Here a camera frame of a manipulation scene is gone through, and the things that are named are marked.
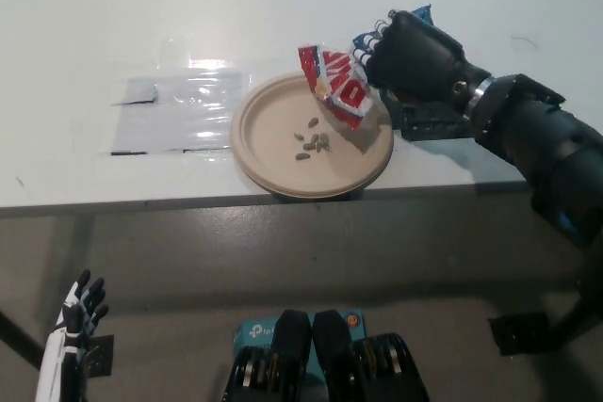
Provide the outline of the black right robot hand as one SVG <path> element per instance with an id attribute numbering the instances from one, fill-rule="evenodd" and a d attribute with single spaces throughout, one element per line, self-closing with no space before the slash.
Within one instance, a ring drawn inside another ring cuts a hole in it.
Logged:
<path id="1" fill-rule="evenodd" d="M 457 40 L 432 23 L 429 6 L 392 10 L 352 45 L 372 87 L 420 102 L 441 102 L 459 113 L 492 80 L 488 71 L 466 59 Z"/>

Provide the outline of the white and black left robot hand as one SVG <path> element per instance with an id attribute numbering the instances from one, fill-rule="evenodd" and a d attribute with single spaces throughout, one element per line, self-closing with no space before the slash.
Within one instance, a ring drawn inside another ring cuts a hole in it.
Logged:
<path id="1" fill-rule="evenodd" d="M 105 280 L 90 277 L 90 271 L 84 270 L 62 302 L 46 341 L 36 402 L 86 399 L 85 357 L 100 320 L 108 313 Z"/>

